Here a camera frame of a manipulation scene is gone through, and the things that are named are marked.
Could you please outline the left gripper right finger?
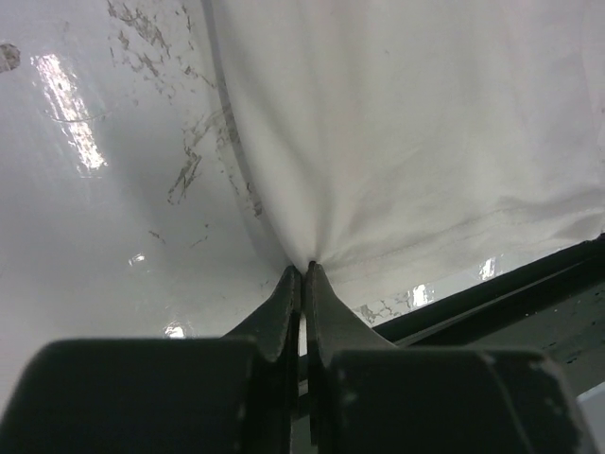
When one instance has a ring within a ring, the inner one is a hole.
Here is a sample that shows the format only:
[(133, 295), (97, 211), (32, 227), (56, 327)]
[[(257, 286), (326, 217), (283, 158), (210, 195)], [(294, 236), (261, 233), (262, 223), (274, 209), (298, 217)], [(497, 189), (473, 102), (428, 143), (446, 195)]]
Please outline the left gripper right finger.
[(321, 453), (587, 453), (561, 369), (519, 349), (398, 347), (308, 267), (310, 437)]

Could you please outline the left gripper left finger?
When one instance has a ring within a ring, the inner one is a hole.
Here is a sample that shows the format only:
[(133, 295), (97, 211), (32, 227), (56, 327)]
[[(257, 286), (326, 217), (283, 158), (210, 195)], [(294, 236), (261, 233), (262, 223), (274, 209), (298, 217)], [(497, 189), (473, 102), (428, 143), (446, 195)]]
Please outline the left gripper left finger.
[(286, 453), (298, 399), (302, 278), (226, 335), (60, 340), (27, 364), (5, 453)]

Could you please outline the white t shirt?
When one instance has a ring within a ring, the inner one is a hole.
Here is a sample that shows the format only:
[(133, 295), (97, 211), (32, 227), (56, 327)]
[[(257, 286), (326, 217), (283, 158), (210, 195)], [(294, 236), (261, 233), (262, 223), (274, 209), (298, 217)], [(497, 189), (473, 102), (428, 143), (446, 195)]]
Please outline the white t shirt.
[(604, 229), (600, 1), (215, 1), (262, 209), (349, 299)]

